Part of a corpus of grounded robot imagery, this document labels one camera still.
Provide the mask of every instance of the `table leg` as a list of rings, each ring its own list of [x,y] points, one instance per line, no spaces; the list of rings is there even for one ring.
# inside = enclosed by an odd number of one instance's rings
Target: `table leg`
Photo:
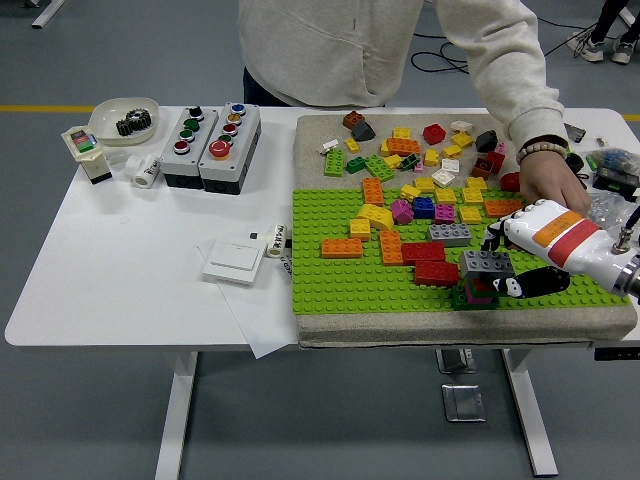
[[[536,477],[552,477],[558,475],[558,469],[525,363],[530,352],[527,349],[506,349],[502,350],[502,358],[527,442],[533,474]]]
[[[184,435],[189,418],[191,392],[196,373],[198,352],[164,354],[174,371],[171,396],[167,407],[167,418],[158,456],[156,480],[177,480],[180,475],[180,462]]]

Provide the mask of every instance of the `beaded bracelet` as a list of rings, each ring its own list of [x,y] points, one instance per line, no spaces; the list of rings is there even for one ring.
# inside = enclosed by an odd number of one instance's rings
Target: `beaded bracelet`
[[[534,143],[533,145],[529,145],[528,147],[520,150],[516,155],[516,162],[518,162],[518,165],[520,165],[520,162],[522,162],[524,157],[526,157],[527,155],[543,151],[556,152],[559,153],[563,159],[567,158],[567,149],[562,145],[558,145],[557,143],[544,142]]]

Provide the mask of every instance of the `white table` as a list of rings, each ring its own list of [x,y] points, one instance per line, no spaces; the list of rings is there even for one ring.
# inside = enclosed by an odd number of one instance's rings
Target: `white table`
[[[181,107],[162,107],[149,141],[110,148],[108,154],[160,155],[181,112]],[[202,281],[203,260],[196,245],[222,231],[251,231],[274,211],[291,211],[296,120],[314,113],[326,114],[299,108],[261,109],[262,136],[239,196],[171,189],[161,177],[149,190],[134,189],[124,175],[124,164],[113,168],[112,180],[91,185],[79,169],[7,325],[7,341],[24,349],[131,347],[165,353],[174,380],[156,478],[175,479],[179,473],[197,352],[248,348],[219,289]],[[616,112],[568,109],[565,121],[588,132],[576,148],[579,152],[597,148],[595,136],[640,152],[640,143]],[[640,327],[615,344],[640,345]],[[527,427],[528,414],[520,409],[534,472],[553,475],[557,470],[522,362],[527,351],[505,351],[505,359],[519,408],[524,402],[528,404],[524,410],[533,412]]]

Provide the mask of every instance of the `sneaker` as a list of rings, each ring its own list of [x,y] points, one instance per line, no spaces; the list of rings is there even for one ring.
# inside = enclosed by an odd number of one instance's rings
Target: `sneaker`
[[[604,41],[597,43],[591,41],[591,33],[594,28],[591,27],[582,32],[573,32],[569,37],[567,47],[575,52],[574,57],[582,55],[587,62],[601,62],[604,59]]]
[[[616,38],[616,41],[613,42],[613,56],[611,57],[612,62],[619,63],[621,65],[626,65],[631,60],[631,55],[636,49],[636,45],[638,40],[636,39],[632,43],[626,43],[622,41],[622,35]]]

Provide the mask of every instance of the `lego baseplate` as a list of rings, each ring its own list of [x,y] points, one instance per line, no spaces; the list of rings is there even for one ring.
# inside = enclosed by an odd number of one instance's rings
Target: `lego baseplate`
[[[456,207],[462,206],[461,189],[454,189]],[[513,199],[517,194],[489,189],[486,200]],[[385,207],[399,198],[398,189],[385,189]],[[293,310],[296,315],[375,312],[453,311],[450,289],[415,285],[411,266],[388,267],[382,264],[378,230],[371,240],[362,242],[363,257],[323,259],[320,245],[324,238],[348,238],[349,221],[363,203],[357,189],[296,190],[293,194]],[[469,225],[471,245],[446,248],[447,261],[457,263],[463,250],[480,250],[482,235],[495,219],[486,218],[479,207],[482,223]],[[409,225],[396,225],[402,242],[429,241],[429,219]],[[526,252],[510,251],[516,273],[545,264]],[[611,295],[585,276],[572,278],[565,292],[519,300],[500,298],[500,309],[614,307],[629,300]]]

